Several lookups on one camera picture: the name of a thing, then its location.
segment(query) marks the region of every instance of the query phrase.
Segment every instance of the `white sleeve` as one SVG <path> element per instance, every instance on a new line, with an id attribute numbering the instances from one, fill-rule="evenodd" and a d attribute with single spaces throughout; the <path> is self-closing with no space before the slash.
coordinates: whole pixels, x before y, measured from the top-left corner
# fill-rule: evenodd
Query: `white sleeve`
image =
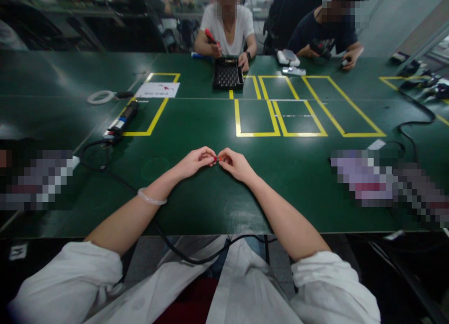
<path id="1" fill-rule="evenodd" d="M 70 242 L 27 278 L 8 310 L 18 323 L 82 323 L 99 287 L 122 277 L 120 256 L 90 242 Z"/>
<path id="2" fill-rule="evenodd" d="M 291 270 L 299 291 L 290 305 L 304 322 L 380 323 L 376 298 L 337 254 L 318 252 Z"/>
<path id="3" fill-rule="evenodd" d="M 212 32 L 214 23 L 214 5 L 209 5 L 204 9 L 203 20 L 201 20 L 200 30 L 209 29 Z"/>
<path id="4" fill-rule="evenodd" d="M 244 16 L 244 26 L 243 36 L 245 40 L 251 35 L 254 34 L 254 22 L 253 22 L 253 13 L 247 8 L 245 8 L 245 16 Z"/>

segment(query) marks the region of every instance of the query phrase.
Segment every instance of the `navy t-shirt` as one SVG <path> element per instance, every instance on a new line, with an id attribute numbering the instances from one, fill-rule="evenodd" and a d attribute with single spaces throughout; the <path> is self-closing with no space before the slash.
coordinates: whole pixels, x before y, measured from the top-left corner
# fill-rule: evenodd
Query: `navy t-shirt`
<path id="1" fill-rule="evenodd" d="M 287 49 L 297 54 L 302 48 L 310 44 L 313 39 L 317 39 L 320 43 L 327 46 L 329 51 L 336 46 L 337 54 L 340 54 L 358 41 L 355 28 L 351 25 L 349 16 L 345 17 L 341 22 L 320 24 L 315 19 L 314 11 L 306 15 L 296 26 Z"/>

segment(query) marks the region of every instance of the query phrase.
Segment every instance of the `white device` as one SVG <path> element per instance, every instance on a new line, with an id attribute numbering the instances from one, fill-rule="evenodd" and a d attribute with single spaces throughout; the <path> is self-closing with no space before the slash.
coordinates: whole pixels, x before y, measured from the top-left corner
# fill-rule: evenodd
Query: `white device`
<path id="1" fill-rule="evenodd" d="M 279 63 L 281 65 L 290 65 L 293 67 L 299 67 L 299 65 L 301 64 L 301 61 L 299 61 L 298 57 L 295 55 L 295 60 L 294 61 L 289 61 L 286 57 L 285 54 L 282 50 L 279 50 L 277 52 L 277 60 L 279 61 Z"/>
<path id="2" fill-rule="evenodd" d="M 295 76 L 306 76 L 307 75 L 305 69 L 299 69 L 296 67 L 283 67 L 282 74 L 283 75 L 295 75 Z"/>

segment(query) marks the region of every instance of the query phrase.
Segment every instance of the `white t-shirt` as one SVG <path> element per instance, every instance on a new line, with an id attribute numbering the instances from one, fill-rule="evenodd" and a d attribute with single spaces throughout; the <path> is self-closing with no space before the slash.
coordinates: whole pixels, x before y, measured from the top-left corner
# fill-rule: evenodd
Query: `white t-shirt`
<path id="1" fill-rule="evenodd" d="M 223 19 L 220 13 L 218 3 L 208 5 L 204 10 L 200 30 L 204 31 L 209 29 L 215 40 L 220 42 L 224 54 L 240 55 L 243 53 L 245 40 L 248 36 L 254 34 L 253 14 L 248 8 L 241 5 L 237 6 L 234 42 L 228 44 L 224 31 Z"/>

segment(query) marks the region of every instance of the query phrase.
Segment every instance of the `white bangle bracelet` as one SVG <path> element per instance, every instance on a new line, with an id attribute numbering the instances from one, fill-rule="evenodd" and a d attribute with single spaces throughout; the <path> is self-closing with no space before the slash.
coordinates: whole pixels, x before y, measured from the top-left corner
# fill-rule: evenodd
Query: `white bangle bracelet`
<path id="1" fill-rule="evenodd" d="M 144 193 L 144 189 L 146 189 L 146 187 L 141 188 L 141 189 L 138 191 L 137 195 L 138 195 L 139 197 L 141 197 L 142 200 L 144 200 L 144 201 L 147 202 L 148 204 L 160 206 L 160 205 L 164 205 L 164 204 L 167 203 L 167 199 L 165 199 L 165 200 L 163 200 L 163 201 L 159 201 L 159 200 L 154 200 L 154 199 L 152 199 L 152 198 L 150 198 L 150 197 L 147 197 L 147 196 L 145 195 L 145 193 Z"/>

